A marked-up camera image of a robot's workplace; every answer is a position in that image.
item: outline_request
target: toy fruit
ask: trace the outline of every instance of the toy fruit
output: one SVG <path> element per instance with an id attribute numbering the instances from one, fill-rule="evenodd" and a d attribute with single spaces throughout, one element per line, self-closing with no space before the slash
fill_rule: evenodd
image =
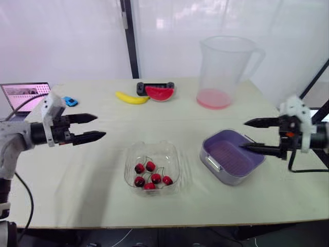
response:
<path id="1" fill-rule="evenodd" d="M 161 182 L 161 176 L 158 173 L 152 174 L 151 176 L 152 183 L 158 184 Z"/>
<path id="2" fill-rule="evenodd" d="M 173 183 L 173 181 L 171 180 L 171 178 L 169 176 L 164 176 L 162 178 L 162 181 L 167 185 L 171 185 Z"/>
<path id="3" fill-rule="evenodd" d="M 146 170 L 147 171 L 154 171 L 154 169 L 155 169 L 154 163 L 152 161 L 148 161 L 146 163 Z"/>
<path id="4" fill-rule="evenodd" d="M 129 104 L 144 104 L 149 100 L 149 97 L 134 97 L 119 91 L 115 92 L 115 96 Z"/>
<path id="5" fill-rule="evenodd" d="M 136 187 L 143 187 L 145 184 L 145 179 L 142 177 L 137 177 L 135 178 L 134 184 L 136 185 Z"/>
<path id="6" fill-rule="evenodd" d="M 154 183 L 145 184 L 144 189 L 155 189 L 155 185 Z"/>
<path id="7" fill-rule="evenodd" d="M 144 168 L 143 164 L 138 163 L 138 164 L 135 166 L 135 172 L 136 172 L 137 174 L 141 174 L 141 173 L 144 172 L 144 171 L 145 171 L 145 168 Z"/>
<path id="8" fill-rule="evenodd" d="M 166 101 L 174 94 L 174 89 L 165 89 L 155 86 L 146 86 L 145 91 L 151 99 L 156 101 Z"/>

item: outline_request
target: purple tray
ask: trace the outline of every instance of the purple tray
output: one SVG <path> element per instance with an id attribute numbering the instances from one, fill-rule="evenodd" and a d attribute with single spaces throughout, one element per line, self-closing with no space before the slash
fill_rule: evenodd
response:
<path id="1" fill-rule="evenodd" d="M 239 184 L 265 160 L 265 156 L 239 147 L 249 142 L 233 130 L 220 131 L 204 141 L 200 159 L 223 183 Z"/>

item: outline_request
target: plastic pitcher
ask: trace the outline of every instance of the plastic pitcher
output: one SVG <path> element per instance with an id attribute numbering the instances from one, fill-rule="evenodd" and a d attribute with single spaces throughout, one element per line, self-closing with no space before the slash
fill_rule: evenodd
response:
<path id="1" fill-rule="evenodd" d="M 207 38 L 200 43 L 203 55 L 197 102 L 209 109 L 229 106 L 239 82 L 248 79 L 265 58 L 265 51 L 249 39 L 229 36 Z M 258 59 L 249 72 L 245 69 L 251 55 Z"/>

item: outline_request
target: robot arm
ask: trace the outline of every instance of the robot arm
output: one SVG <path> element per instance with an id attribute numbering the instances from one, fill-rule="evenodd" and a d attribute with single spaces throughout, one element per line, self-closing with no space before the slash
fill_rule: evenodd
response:
<path id="1" fill-rule="evenodd" d="M 280 105 L 279 117 L 255 118 L 245 122 L 245 125 L 256 128 L 279 127 L 278 147 L 266 146 L 264 143 L 242 145 L 243 148 L 256 153 L 274 155 L 286 160 L 288 151 L 300 149 L 301 152 L 307 153 L 310 149 L 329 147 L 329 122 L 313 125 L 309 108 L 297 96 L 290 97 Z"/>
<path id="2" fill-rule="evenodd" d="M 70 124 L 84 124 L 97 117 L 87 113 L 62 116 L 64 109 L 63 99 L 49 94 L 42 105 L 42 123 L 25 121 L 0 123 L 0 219 L 9 216 L 8 194 L 11 179 L 15 174 L 18 156 L 22 151 L 45 143 L 53 147 L 55 144 L 79 145 L 94 142 L 106 134 L 99 131 L 85 132 L 81 135 L 70 133 Z M 6 232 L 10 228 L 12 227 L 9 222 L 0 222 L 0 246 L 2 246 L 2 235 L 8 238 L 9 235 L 6 235 Z"/>

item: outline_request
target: yellow banana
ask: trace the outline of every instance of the yellow banana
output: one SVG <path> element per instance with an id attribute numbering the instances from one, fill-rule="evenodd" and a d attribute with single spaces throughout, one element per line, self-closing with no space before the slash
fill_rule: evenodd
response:
<path id="1" fill-rule="evenodd" d="M 123 92 L 119 92 L 119 91 L 115 92 L 115 96 L 117 96 L 119 99 L 121 99 L 124 102 L 129 103 L 129 104 L 144 104 L 145 102 L 147 102 L 149 100 L 149 96 L 148 97 L 134 97 L 134 96 L 130 96 L 130 95 L 124 94 Z"/>

